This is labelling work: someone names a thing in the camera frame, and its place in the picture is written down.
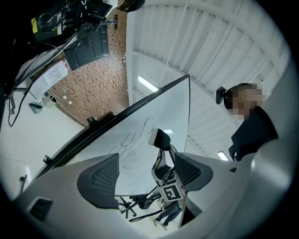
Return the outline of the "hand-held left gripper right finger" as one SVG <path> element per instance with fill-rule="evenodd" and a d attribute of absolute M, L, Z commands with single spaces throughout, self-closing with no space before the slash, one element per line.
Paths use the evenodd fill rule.
<path fill-rule="evenodd" d="M 186 192 L 180 225 L 212 206 L 232 182 L 239 162 L 223 161 L 190 153 L 175 154 L 175 171 Z"/>

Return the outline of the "teal dustpan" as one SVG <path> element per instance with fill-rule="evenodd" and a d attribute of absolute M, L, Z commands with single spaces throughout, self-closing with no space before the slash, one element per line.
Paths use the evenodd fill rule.
<path fill-rule="evenodd" d="M 34 114 L 38 114 L 43 110 L 43 104 L 38 103 L 38 102 L 29 103 L 29 107 Z"/>

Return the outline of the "black monitor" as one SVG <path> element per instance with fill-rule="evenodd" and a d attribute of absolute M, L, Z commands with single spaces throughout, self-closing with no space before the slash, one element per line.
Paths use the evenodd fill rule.
<path fill-rule="evenodd" d="M 78 41 L 75 41 L 64 50 L 71 70 L 110 56 L 107 25 L 101 26 L 97 32 L 92 33 L 87 43 L 81 42 L 78 46 L 77 44 Z"/>

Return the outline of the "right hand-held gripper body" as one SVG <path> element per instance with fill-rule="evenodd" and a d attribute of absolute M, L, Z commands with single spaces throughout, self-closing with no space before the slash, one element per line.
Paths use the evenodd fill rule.
<path fill-rule="evenodd" d="M 183 185 L 174 170 L 164 175 L 153 170 L 153 178 L 164 201 L 179 201 L 184 198 Z"/>

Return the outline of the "person in black shirt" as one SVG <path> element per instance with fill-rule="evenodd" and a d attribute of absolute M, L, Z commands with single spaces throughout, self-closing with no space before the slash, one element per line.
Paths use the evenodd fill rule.
<path fill-rule="evenodd" d="M 278 134 L 271 119 L 257 106 L 231 136 L 233 145 L 228 151 L 232 160 L 240 161 L 245 155 L 257 152 L 263 144 L 276 138 Z"/>

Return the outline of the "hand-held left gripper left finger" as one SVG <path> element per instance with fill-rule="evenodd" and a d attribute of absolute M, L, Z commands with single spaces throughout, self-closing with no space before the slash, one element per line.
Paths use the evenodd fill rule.
<path fill-rule="evenodd" d="M 48 171 L 14 202 L 48 239 L 140 239 L 115 199 L 118 176 L 118 154 L 94 157 Z"/>

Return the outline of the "white whiteboard on black stand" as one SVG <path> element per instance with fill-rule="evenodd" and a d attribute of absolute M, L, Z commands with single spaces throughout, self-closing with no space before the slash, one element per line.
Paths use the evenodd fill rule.
<path fill-rule="evenodd" d="M 119 176 L 115 198 L 148 193 L 156 184 L 151 171 L 159 151 L 148 144 L 151 130 L 163 130 L 177 149 L 182 151 L 185 148 L 189 114 L 190 79 L 184 76 L 123 112 L 105 116 L 80 131 L 54 154 L 34 180 L 55 168 L 118 154 Z"/>

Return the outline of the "black office chair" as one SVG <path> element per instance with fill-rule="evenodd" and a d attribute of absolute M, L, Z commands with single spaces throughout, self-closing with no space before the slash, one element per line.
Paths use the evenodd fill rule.
<path fill-rule="evenodd" d="M 161 197 L 160 194 L 153 194 L 149 198 L 145 195 L 138 195 L 138 196 L 130 196 L 129 199 L 132 199 L 134 202 L 138 202 L 138 206 L 140 209 L 145 210 L 148 209 L 155 200 Z"/>

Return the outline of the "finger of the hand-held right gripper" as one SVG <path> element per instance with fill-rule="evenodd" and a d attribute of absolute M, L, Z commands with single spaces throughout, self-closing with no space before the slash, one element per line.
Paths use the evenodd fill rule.
<path fill-rule="evenodd" d="M 175 168 L 175 156 L 176 156 L 176 153 L 178 152 L 177 151 L 177 149 L 172 145 L 172 144 L 170 144 L 169 146 L 168 146 L 168 152 L 169 152 L 169 154 L 170 154 L 170 157 L 171 157 L 171 160 L 172 160 L 172 162 L 173 162 L 173 164 L 174 164 L 174 168 Z"/>
<path fill-rule="evenodd" d="M 152 167 L 152 175 L 155 179 L 162 180 L 170 170 L 171 167 L 166 164 L 165 151 L 160 149 Z"/>

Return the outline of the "grey trash bin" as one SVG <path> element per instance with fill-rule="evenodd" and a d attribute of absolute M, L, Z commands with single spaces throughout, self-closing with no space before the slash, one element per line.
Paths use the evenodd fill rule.
<path fill-rule="evenodd" d="M 56 106 L 57 101 L 53 95 L 48 95 L 43 99 L 42 103 L 44 107 L 52 108 Z"/>

